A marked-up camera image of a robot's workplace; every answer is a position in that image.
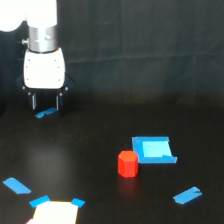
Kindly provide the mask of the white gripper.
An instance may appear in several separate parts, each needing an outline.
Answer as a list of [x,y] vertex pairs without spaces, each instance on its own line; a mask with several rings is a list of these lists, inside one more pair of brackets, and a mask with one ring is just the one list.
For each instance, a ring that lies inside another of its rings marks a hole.
[[74,80],[66,74],[61,48],[54,52],[35,53],[27,49],[23,63],[23,75],[17,79],[20,88],[28,94],[30,106],[37,107],[37,90],[58,90],[56,108],[63,115],[63,93],[71,88]]

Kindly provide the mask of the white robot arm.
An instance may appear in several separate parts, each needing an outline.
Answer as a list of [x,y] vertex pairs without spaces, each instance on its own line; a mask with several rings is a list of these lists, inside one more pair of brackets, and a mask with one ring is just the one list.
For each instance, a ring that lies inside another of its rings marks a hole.
[[21,88],[33,110],[37,90],[55,90],[56,111],[63,108],[63,96],[74,80],[66,74],[57,36],[57,0],[0,0],[0,31],[12,32],[26,22],[28,38],[24,54]]

